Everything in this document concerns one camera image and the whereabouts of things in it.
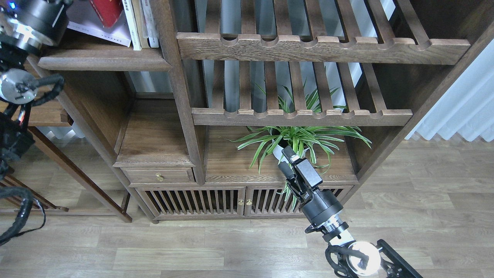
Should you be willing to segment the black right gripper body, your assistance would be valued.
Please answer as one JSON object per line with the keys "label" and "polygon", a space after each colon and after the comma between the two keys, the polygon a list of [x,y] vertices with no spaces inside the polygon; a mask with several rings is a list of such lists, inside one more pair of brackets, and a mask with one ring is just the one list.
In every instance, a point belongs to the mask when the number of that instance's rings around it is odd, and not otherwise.
{"label": "black right gripper body", "polygon": [[342,209],[343,205],[331,191],[319,189],[309,190],[307,198],[301,205],[301,210],[312,227],[321,226]]}

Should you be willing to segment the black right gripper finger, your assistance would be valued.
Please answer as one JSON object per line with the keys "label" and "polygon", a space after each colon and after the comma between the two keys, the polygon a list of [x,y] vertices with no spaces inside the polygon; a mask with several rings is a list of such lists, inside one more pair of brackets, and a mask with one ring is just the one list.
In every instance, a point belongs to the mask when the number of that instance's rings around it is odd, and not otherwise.
{"label": "black right gripper finger", "polygon": [[308,203],[313,199],[313,165],[309,161],[296,164],[280,162],[278,168],[286,176],[289,188],[301,203]]}
{"label": "black right gripper finger", "polygon": [[281,162],[281,172],[286,177],[291,191],[308,192],[323,183],[310,161],[299,157],[290,146],[285,147],[282,154],[287,162]]}

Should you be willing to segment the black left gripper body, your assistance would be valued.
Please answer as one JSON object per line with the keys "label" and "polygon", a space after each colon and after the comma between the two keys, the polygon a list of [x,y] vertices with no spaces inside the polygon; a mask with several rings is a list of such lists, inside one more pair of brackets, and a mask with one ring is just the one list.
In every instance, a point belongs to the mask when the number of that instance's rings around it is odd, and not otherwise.
{"label": "black left gripper body", "polygon": [[58,46],[68,26],[72,0],[6,0],[12,37],[31,46]]}

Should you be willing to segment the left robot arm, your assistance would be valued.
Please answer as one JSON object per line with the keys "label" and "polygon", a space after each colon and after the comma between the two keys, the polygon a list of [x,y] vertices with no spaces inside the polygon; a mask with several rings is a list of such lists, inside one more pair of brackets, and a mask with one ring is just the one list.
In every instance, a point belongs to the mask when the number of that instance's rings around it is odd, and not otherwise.
{"label": "left robot arm", "polygon": [[35,141],[27,130],[30,113],[57,97],[64,88],[60,74],[36,78],[24,63],[39,55],[42,46],[58,46],[67,29],[67,10],[72,0],[8,0],[1,6],[12,33],[1,29],[1,179],[9,172],[9,161],[17,161]]}

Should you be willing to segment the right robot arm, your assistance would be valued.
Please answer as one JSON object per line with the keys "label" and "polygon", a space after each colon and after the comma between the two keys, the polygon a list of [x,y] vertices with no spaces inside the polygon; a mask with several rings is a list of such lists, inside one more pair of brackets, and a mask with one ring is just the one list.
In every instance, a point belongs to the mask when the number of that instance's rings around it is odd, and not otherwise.
{"label": "right robot arm", "polygon": [[416,271],[386,241],[376,244],[355,241],[348,224],[340,219],[342,204],[331,191],[319,188],[320,175],[306,158],[299,157],[290,146],[282,150],[278,167],[286,176],[291,192],[301,204],[310,225],[305,232],[321,232],[328,243],[325,256],[340,278],[371,276],[384,269],[389,278],[420,278]]}

